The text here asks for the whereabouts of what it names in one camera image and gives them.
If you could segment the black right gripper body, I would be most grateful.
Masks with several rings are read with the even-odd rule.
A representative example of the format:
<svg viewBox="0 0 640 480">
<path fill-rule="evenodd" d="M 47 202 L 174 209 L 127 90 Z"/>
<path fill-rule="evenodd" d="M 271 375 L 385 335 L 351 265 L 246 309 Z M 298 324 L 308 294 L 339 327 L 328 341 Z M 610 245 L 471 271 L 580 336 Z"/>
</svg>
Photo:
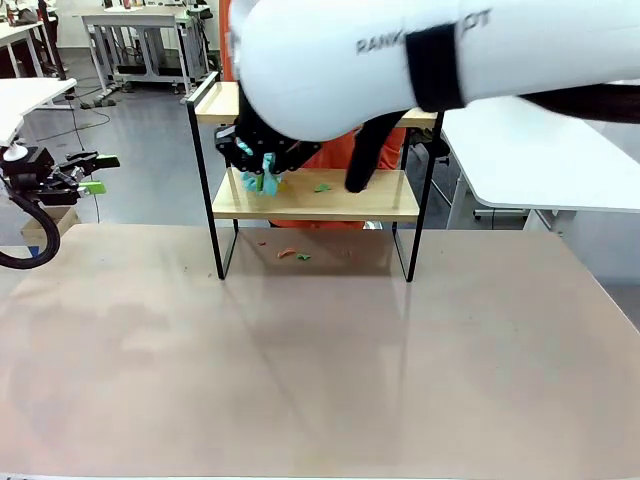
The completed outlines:
<svg viewBox="0 0 640 480">
<path fill-rule="evenodd" d="M 244 153 L 283 153 L 300 145 L 271 128 L 255 111 L 243 85 L 238 85 L 239 114 L 235 120 L 234 143 Z"/>
</svg>

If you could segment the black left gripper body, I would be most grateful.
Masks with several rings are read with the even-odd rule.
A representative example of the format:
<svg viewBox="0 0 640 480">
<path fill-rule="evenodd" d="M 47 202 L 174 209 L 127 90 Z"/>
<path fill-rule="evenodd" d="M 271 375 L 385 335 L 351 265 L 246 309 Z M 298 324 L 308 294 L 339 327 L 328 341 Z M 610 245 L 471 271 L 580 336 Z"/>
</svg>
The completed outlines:
<svg viewBox="0 0 640 480">
<path fill-rule="evenodd" d="M 38 146 L 9 146 L 1 154 L 1 180 L 9 198 L 51 200 L 47 180 L 55 161 L 49 151 Z"/>
</svg>

